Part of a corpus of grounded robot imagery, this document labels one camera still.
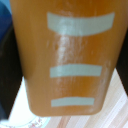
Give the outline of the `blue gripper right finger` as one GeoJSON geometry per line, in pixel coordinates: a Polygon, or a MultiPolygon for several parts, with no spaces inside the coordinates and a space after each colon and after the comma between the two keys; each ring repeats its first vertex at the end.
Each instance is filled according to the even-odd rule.
{"type": "Polygon", "coordinates": [[[128,31],[122,45],[116,69],[121,78],[123,86],[128,87],[128,31]]]}

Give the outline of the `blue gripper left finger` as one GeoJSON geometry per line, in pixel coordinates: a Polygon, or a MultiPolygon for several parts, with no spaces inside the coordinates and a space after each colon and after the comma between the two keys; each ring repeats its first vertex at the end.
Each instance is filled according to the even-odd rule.
{"type": "Polygon", "coordinates": [[[22,80],[12,17],[0,7],[0,120],[8,119],[22,80]]]}

